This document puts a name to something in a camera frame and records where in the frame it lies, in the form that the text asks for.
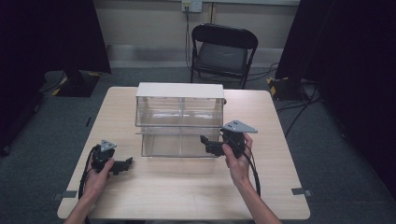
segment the human arm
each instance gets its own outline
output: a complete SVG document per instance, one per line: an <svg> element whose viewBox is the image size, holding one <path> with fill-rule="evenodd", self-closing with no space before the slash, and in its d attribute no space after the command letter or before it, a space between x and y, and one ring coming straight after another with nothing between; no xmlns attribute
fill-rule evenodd
<svg viewBox="0 0 396 224"><path fill-rule="evenodd" d="M252 148L253 140L247 133L244 133L244 137L247 145L245 153L251 157L251 152L248 148ZM247 158L241 156L237 159L233 154L233 150L227 144L223 144L222 148L226 156L227 166L230 168L233 184L244 199L247 209L252 215L254 221L257 224L281 223L274 212L267 206L253 188L248 175L249 163Z"/></svg>
<svg viewBox="0 0 396 224"><path fill-rule="evenodd" d="M76 204L64 224L75 224L84 222L85 217L90 212L91 207L99 198L100 194L105 188L108 178L108 171L113 166L113 164L113 159L108 160L103 170L98 174L94 170L92 170L91 163L89 163L87 168L89 172L85 181L84 193L82 194L82 197L78 200L78 203Z"/></svg>

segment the hand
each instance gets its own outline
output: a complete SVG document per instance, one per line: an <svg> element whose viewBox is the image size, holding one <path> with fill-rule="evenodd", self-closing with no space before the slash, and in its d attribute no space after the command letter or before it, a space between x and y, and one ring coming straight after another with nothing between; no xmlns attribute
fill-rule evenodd
<svg viewBox="0 0 396 224"><path fill-rule="evenodd" d="M105 188L106 182L109 179L109 170L114 164L114 159L110 158L103 170L98 174L96 173L92 167L91 163L88 165L88 174L87 179L85 181L84 195L89 196L92 200L96 201L99 195Z"/></svg>
<svg viewBox="0 0 396 224"><path fill-rule="evenodd" d="M253 140L250 138L250 136L247 133L244 133L244 137L247 146L245 147L245 153L250 158L251 152L248 149L248 147L251 149ZM226 156L225 161L227 163L227 166L228 168L230 168L230 173L231 173L231 178L233 179L233 183L237 187L240 187L240 185L242 185L245 181L249 181L249 177L248 177L249 162L245 156L241 156L239 159L237 159L233 154L233 150L227 144L223 144L222 149Z"/></svg>

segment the black chair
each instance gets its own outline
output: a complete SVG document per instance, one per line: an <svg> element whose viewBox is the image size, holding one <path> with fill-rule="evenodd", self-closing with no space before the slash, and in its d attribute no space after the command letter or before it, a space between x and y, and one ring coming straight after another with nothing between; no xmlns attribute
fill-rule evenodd
<svg viewBox="0 0 396 224"><path fill-rule="evenodd" d="M248 71L259 43L253 33L245 29L205 23L192 30L191 38L191 83L194 71L197 71L199 77L203 72L239 78L242 89L245 88ZM202 43L199 51L197 42Z"/></svg>

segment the chair backrest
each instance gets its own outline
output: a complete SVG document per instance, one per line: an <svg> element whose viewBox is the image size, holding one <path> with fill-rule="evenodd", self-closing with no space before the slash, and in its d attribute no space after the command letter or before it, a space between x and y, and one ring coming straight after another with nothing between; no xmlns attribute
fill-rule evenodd
<svg viewBox="0 0 396 224"><path fill-rule="evenodd" d="M259 41L248 30L229 26L204 23L196 26L191 33L192 42L199 42L234 47L240 49L256 49Z"/></svg>

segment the chair seat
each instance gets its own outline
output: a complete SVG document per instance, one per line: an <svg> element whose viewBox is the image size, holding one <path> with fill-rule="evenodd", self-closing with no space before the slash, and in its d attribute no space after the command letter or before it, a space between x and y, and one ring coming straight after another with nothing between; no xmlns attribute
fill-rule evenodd
<svg viewBox="0 0 396 224"><path fill-rule="evenodd" d="M196 68L219 70L233 74L244 74L248 50L204 43L201 46Z"/></svg>

